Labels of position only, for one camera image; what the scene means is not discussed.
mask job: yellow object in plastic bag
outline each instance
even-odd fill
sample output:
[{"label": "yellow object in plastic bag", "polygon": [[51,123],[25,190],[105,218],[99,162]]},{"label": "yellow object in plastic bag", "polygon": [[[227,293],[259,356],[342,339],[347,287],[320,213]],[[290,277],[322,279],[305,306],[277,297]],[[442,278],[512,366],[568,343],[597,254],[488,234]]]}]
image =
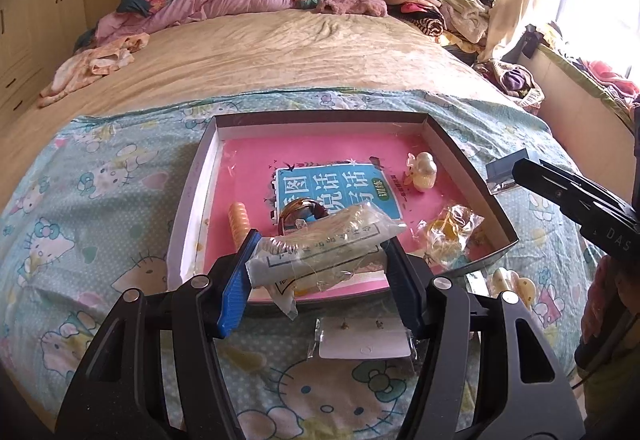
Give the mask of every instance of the yellow object in plastic bag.
[{"label": "yellow object in plastic bag", "polygon": [[421,221],[415,238],[429,264],[448,269],[464,252],[471,234],[484,220],[463,205],[445,207],[431,223]]}]

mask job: green oval label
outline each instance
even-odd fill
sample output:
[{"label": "green oval label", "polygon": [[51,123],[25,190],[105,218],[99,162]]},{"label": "green oval label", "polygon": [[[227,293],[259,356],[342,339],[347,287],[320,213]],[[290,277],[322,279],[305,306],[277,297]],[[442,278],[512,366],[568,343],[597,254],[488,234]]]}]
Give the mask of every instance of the green oval label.
[{"label": "green oval label", "polygon": [[384,180],[381,178],[372,178],[371,183],[376,190],[376,196],[380,200],[389,200],[389,188],[386,186]]}]

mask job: white card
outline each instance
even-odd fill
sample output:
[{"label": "white card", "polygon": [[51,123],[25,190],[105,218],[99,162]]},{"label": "white card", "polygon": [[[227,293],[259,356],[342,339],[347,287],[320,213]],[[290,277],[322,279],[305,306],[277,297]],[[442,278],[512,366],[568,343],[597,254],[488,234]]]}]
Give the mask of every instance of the white card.
[{"label": "white card", "polygon": [[318,353],[322,359],[397,359],[411,355],[399,317],[325,317],[321,330]]}]

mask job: purple cloth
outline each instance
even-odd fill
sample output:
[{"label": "purple cloth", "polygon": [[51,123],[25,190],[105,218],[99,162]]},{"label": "purple cloth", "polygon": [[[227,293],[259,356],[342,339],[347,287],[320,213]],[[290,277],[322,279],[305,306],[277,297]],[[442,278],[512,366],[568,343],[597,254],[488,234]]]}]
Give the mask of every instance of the purple cloth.
[{"label": "purple cloth", "polygon": [[501,81],[504,87],[511,92],[522,90],[527,84],[527,81],[520,70],[508,70],[502,76]]},{"label": "purple cloth", "polygon": [[366,14],[386,16],[386,4],[382,0],[320,0],[316,13],[324,14]]},{"label": "purple cloth", "polygon": [[294,6],[293,0],[174,0],[156,14],[110,13],[101,18],[95,30],[97,46],[123,36],[152,34],[166,27],[201,22],[226,14],[270,13]]}]

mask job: bed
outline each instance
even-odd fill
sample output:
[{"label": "bed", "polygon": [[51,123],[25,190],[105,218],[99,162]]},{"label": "bed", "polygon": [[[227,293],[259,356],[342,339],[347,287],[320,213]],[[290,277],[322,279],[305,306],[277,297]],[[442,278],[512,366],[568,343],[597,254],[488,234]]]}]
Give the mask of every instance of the bed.
[{"label": "bed", "polygon": [[[172,218],[207,122],[217,113],[285,109],[426,112],[481,175],[486,163],[524,145],[575,169],[540,119],[393,18],[288,10],[153,34],[135,62],[50,107],[28,110],[0,137],[0,359],[45,424],[52,427],[79,358],[122,290],[164,290]],[[105,168],[115,182],[94,184]],[[599,252],[542,198],[515,189],[498,200],[520,237],[500,266],[536,283],[536,315],[568,374]],[[394,305],[382,294],[348,311],[393,314]],[[415,384],[412,367],[308,364],[317,316],[301,312],[289,322],[249,312],[221,345],[246,435],[395,436]],[[165,337],[166,397],[179,424],[170,348]],[[327,379],[341,381],[342,390],[327,389],[319,373],[337,374]],[[376,374],[386,386],[374,391]],[[467,376],[461,427],[473,415],[473,366]],[[296,377],[307,381],[302,393],[317,385],[334,399],[332,409],[347,411],[326,420],[308,416],[311,404],[296,409],[282,391]]]}]

